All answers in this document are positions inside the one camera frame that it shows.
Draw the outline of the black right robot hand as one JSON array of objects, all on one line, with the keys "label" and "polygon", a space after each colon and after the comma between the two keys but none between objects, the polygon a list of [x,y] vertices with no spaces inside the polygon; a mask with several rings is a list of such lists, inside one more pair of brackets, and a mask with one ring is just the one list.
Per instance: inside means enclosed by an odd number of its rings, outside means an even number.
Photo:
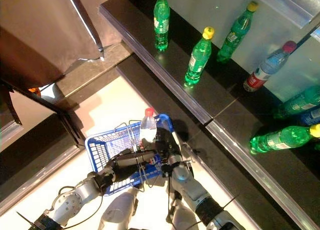
[{"label": "black right robot hand", "polygon": [[152,150],[160,156],[162,162],[168,162],[172,156],[182,156],[181,149],[176,143],[172,133],[164,128],[158,128],[151,142],[146,138],[140,139],[140,145],[145,150]]}]

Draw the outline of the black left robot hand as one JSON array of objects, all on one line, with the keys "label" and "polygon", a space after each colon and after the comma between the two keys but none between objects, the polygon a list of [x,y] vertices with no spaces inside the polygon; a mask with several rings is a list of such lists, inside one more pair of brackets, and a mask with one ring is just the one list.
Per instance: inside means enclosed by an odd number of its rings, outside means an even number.
[{"label": "black left robot hand", "polygon": [[114,175],[114,181],[127,178],[138,171],[141,164],[148,163],[155,155],[153,150],[118,154],[108,161],[102,171],[104,174]]}]

